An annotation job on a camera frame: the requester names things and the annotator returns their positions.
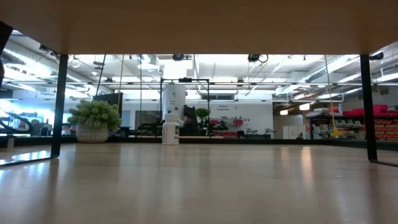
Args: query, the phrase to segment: potted plant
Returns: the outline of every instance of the potted plant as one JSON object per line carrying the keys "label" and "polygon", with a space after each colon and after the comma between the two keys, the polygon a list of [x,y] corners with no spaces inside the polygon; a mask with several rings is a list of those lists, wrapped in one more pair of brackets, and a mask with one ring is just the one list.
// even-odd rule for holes
{"label": "potted plant", "polygon": [[77,125],[77,140],[80,142],[105,142],[109,130],[115,131],[121,125],[117,105],[109,105],[105,101],[81,100],[75,108],[70,108],[72,114],[68,122]]}
{"label": "potted plant", "polygon": [[198,108],[195,110],[195,114],[200,118],[199,129],[202,135],[206,135],[206,130],[203,130],[205,127],[205,119],[209,117],[210,110],[205,108]]}

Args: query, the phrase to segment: white plant pot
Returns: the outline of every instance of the white plant pot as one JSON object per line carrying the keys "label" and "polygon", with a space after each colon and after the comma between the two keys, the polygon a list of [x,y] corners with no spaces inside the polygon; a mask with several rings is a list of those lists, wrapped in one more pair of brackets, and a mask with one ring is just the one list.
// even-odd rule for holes
{"label": "white plant pot", "polygon": [[108,128],[87,128],[82,124],[77,125],[76,137],[79,142],[101,143],[108,139]]}

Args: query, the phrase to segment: white bottle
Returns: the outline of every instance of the white bottle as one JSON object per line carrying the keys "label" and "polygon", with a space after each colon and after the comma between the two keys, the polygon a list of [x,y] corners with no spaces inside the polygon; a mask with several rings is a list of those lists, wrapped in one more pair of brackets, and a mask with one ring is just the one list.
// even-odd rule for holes
{"label": "white bottle", "polygon": [[180,143],[180,124],[178,123],[180,117],[177,114],[165,114],[164,119],[162,144],[169,146],[178,145]]}

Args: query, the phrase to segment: green plant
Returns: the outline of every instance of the green plant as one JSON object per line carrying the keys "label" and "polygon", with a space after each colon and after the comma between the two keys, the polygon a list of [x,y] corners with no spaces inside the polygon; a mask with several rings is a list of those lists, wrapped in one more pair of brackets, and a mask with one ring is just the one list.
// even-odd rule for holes
{"label": "green plant", "polygon": [[210,110],[204,108],[198,108],[195,110],[195,114],[201,119],[205,119],[210,115]]}
{"label": "green plant", "polygon": [[115,131],[122,123],[118,106],[111,106],[105,101],[81,100],[76,108],[69,109],[72,116],[68,118],[68,122],[71,124],[82,124],[88,128],[107,127]]}

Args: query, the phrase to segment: white tank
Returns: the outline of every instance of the white tank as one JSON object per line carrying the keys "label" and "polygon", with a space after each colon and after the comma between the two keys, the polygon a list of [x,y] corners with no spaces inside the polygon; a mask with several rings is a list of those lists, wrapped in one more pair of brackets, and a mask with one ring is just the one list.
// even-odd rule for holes
{"label": "white tank", "polygon": [[178,145],[180,143],[180,125],[177,114],[165,114],[165,123],[162,130],[162,144],[168,146]]}
{"label": "white tank", "polygon": [[185,85],[170,83],[163,91],[163,119],[166,114],[177,114],[179,120],[183,119],[185,105]]}

